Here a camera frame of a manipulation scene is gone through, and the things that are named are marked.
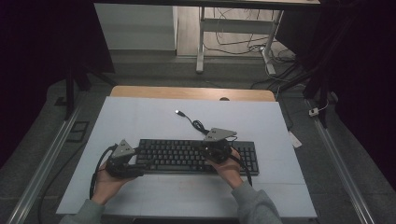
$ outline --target metal frame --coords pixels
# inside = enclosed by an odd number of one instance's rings
[[[221,21],[221,31],[232,34],[257,34],[269,35],[262,50],[262,57],[265,62],[265,69],[269,75],[275,75],[274,66],[270,63],[269,52],[274,41],[277,27],[282,17],[283,11],[278,11],[273,21],[242,21],[242,20],[223,20]],[[204,72],[204,32],[217,32],[219,30],[219,19],[205,18],[205,7],[201,7],[200,34],[197,52],[196,73]]]
[[[308,108],[312,108],[309,102],[305,101]],[[364,201],[364,198],[361,196],[361,191],[356,186],[355,181],[352,178],[352,175],[347,169],[347,166],[338,151],[337,146],[335,145],[334,141],[332,140],[332,136],[330,135],[327,128],[324,128],[321,124],[318,117],[314,117],[315,125],[318,129],[318,133],[320,138],[322,139],[327,151],[329,152],[329,156],[332,159],[332,164],[335,167],[335,170],[338,173],[338,176],[341,178],[343,182],[344,188],[346,193],[349,195],[353,206],[355,207],[356,213],[361,220],[361,223],[364,224],[374,224],[374,218],[371,215],[370,209]]]
[[[82,104],[86,98],[86,95],[87,93],[85,92],[82,92],[78,95],[77,107],[75,111],[71,114],[70,119],[64,121],[62,124],[54,140],[50,144],[49,149],[44,155],[43,160],[35,170],[35,174],[33,175],[20,200],[15,206],[14,211],[11,213],[7,223],[23,223],[26,219],[35,202],[35,198],[43,187],[44,182],[50,173],[52,165],[55,163],[55,160],[64,145],[67,135],[73,127],[73,124],[82,108]]]

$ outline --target gray carpet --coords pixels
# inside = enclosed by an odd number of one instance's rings
[[[181,63],[117,63],[115,66],[117,74],[109,75],[109,77],[121,85],[248,89],[252,83],[267,79],[260,61],[249,64],[243,63],[243,61],[239,61],[239,63],[209,62],[205,64],[205,73],[200,76],[195,74],[195,63],[192,60],[184,60]],[[286,66],[279,65],[276,69],[282,71],[285,68]],[[111,87],[97,77],[90,76],[90,80],[92,88],[78,115],[77,125],[68,135],[68,141],[65,142],[44,187],[48,185],[78,147],[89,139],[103,101],[111,92]],[[264,89],[269,83],[271,82],[257,85],[255,88]],[[318,220],[285,219],[284,222],[361,223],[318,135],[314,121],[307,115],[307,107],[301,94],[302,89],[302,87],[297,87],[286,91],[278,95],[277,100],[280,102],[288,127],[303,143],[301,147],[295,149],[295,152],[317,210]],[[48,99],[40,115],[15,153],[0,171],[0,223],[8,220],[63,122],[65,108],[62,105],[55,105],[55,103],[59,97],[64,97],[64,93],[64,82],[56,83],[49,88]],[[394,190],[353,134],[338,119],[333,108],[334,105],[330,104],[327,109],[329,132],[340,149],[375,220],[378,223],[396,223],[396,194]],[[43,195],[43,192],[39,194],[37,199],[45,197],[41,208],[43,223],[58,223],[62,218],[56,215],[55,211],[78,164],[81,153],[82,150],[67,164],[46,195]],[[103,223],[132,223],[132,221],[128,217],[103,217]],[[25,223],[38,223],[37,203],[32,207]],[[185,220],[139,219],[134,223],[185,223]],[[219,222],[207,220],[192,223]]]

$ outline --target wooden table edge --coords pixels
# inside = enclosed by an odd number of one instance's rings
[[[116,86],[111,91],[110,96],[194,100],[220,100],[220,98],[227,98],[230,101],[276,101],[271,91],[186,87]]]

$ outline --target gray sleeve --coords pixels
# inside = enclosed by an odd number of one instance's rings
[[[256,191],[244,182],[232,191],[238,203],[238,216],[241,224],[282,223],[274,203],[264,190]]]
[[[61,224],[79,224],[79,223],[90,223],[96,224],[100,223],[101,216],[105,211],[103,205],[94,203],[93,201],[87,199],[85,203],[81,206],[78,213],[74,216],[67,215],[61,220]]]

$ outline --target table surface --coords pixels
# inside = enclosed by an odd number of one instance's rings
[[[231,101],[219,101],[221,97]],[[122,138],[132,147],[143,138],[203,139],[187,119],[175,115],[175,109],[205,125],[237,131],[240,141],[254,141],[260,174],[252,177],[253,187],[267,192],[282,217],[317,216],[270,91],[130,86],[118,86],[106,98],[57,213],[78,211],[88,196],[92,167],[106,147]],[[108,202],[105,214],[236,217],[230,191],[218,175],[144,175],[124,186]]]

